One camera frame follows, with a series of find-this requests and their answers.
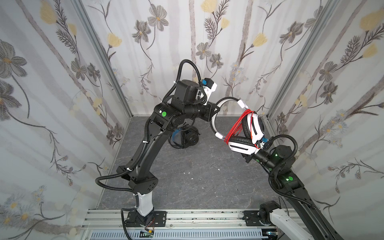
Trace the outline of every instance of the headphone ear cup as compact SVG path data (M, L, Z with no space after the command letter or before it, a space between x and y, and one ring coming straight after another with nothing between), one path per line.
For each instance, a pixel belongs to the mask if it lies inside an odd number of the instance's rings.
M243 126L243 131L244 131L244 135L246 138L251 138L251 132L249 130L249 127L248 127L248 122L247 122L247 118L243 118L241 120L241 124Z
M241 137L241 136L232 136L229 139L230 142L235 142L235 143L240 143L240 144L245 144L248 146L254 147L255 145L252 143L252 139L247 138L247 137Z

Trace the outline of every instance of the headphones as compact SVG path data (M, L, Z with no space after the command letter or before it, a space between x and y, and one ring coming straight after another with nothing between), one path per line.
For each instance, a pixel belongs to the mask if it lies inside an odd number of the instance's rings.
M241 99L233 97L225 97L219 100L216 106L220 110L220 107L228 101L236 101L242 109L248 109L248 106ZM216 115L217 113L212 116L212 120L210 122L211 129L215 133L216 137L219 139L225 139L224 135L219 133L216 129ZM265 133L264 123L261 116L255 113L248 113L246 117L243 117L241 124L245 137L231 136L228 141L229 148L234 152L240 152L247 155L258 152L260 149L260 140L263 138Z
M181 143L175 142L176 135L180 133ZM168 138L169 144L173 148L181 149L196 145L199 141L199 131L195 126L182 126L181 129L176 129Z

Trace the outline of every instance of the flower center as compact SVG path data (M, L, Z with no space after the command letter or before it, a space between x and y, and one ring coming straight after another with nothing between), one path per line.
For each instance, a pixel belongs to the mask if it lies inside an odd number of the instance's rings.
M28 218L28 214L23 214L22 215L22 220L26 220Z
M4 63L12 63L12 61L9 58L3 58Z

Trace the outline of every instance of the robotic arm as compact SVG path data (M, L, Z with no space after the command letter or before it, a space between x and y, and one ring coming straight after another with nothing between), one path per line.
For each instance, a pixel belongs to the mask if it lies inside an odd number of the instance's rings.
M190 80L180 81L184 63L189 63L194 67L199 83ZM272 189L288 199L312 235L289 220L289 217L283 214L284 211L274 201L260 206L258 215L260 222L275 224L283 229L292 240L342 240L316 208L304 188L304 184L291 171L291 166L295 162L294 154L297 151L296 141L289 135L278 135L269 140L263 138L264 124L261 117L250 111L240 99L225 97L216 104L209 102L209 96L215 91L216 86L217 84L209 78L201 80L196 66L189 60L183 60L180 63L175 84L168 91L162 103L155 106L154 112L146 121L144 138L132 159L126 165L119 166L117 174L99 177L96 179L96 183L107 189L133 192L136 195L137 203L134 209L129 210L135 211L136 223L147 226L154 217L152 191L159 182L158 178L150 172L153 161L166 140L172 136L175 130L179 129L178 127L186 119L201 118L210 122L215 135L219 139L224 139L232 151L241 153L247 163L254 159L266 169ZM216 129L216 114L220 111L220 107L228 101L236 101L241 108L246 109L241 119L241 126L239 120L236 129L242 129L245 137L232 135L224 138ZM295 144L294 150L292 151L288 146L279 145L269 154L266 150L279 137L291 139ZM122 177L129 181L130 188L111 187L100 182L115 177Z

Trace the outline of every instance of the wall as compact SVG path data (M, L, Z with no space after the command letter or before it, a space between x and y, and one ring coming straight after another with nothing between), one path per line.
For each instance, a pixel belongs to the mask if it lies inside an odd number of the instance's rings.
M241 97L266 114L326 1L82 1L134 114L151 114L191 59L217 84L210 101ZM182 78L197 81L185 64ZM236 105L222 114L240 114Z
M294 169L345 239L384 234L383 7L340 1L270 116L299 143Z
M0 22L0 235L75 239L129 119L69 1L2 1Z

